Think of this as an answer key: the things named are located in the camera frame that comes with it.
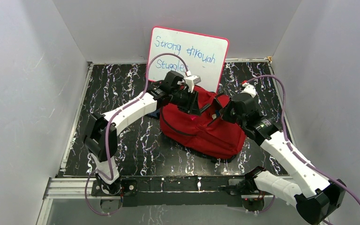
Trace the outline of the red student backpack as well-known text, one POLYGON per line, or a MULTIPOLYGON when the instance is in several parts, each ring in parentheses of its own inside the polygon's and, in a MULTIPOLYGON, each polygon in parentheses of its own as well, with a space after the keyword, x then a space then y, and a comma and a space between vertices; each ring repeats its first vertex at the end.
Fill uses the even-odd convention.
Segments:
POLYGON ((245 142, 244 131, 236 123, 220 118, 221 109, 214 108, 217 93, 199 86, 195 90, 199 93, 198 104, 205 110, 200 116, 196 116, 181 112, 174 104, 164 106, 160 110, 160 128, 163 134, 185 147, 213 158, 235 157, 245 142))

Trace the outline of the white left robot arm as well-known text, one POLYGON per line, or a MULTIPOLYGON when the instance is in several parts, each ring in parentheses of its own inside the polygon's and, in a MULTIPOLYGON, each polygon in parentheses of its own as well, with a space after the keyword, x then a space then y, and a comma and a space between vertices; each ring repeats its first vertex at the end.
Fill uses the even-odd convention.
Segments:
POLYGON ((105 193, 116 195, 122 190, 114 158, 118 135, 138 119, 168 104, 174 104, 184 113, 201 115, 195 90, 200 82, 201 78, 190 72, 183 76, 169 71, 163 80, 148 83, 145 90, 128 103, 102 115, 92 114, 83 143, 96 164, 97 182, 105 193))

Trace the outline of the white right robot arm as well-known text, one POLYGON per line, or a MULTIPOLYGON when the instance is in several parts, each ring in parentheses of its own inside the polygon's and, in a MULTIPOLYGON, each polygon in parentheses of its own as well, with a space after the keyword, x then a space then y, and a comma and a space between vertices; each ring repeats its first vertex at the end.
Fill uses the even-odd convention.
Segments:
POLYGON ((309 224, 317 225, 338 209, 345 195, 345 184, 340 179, 326 178, 312 169, 312 165, 287 139, 282 127, 262 116, 253 96, 240 93, 232 96, 223 108, 221 118, 236 123, 266 152, 270 153, 292 177, 292 181, 273 175, 258 166, 237 184, 221 187, 222 190, 268 192, 296 208, 309 224))

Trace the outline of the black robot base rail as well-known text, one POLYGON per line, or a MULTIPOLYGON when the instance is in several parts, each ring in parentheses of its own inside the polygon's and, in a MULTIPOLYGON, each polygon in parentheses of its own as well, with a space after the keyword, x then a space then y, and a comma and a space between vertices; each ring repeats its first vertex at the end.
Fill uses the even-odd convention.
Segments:
POLYGON ((264 208, 269 194, 253 189, 241 176, 122 176, 107 185, 97 178, 90 192, 124 207, 149 205, 224 205, 249 211, 264 208))

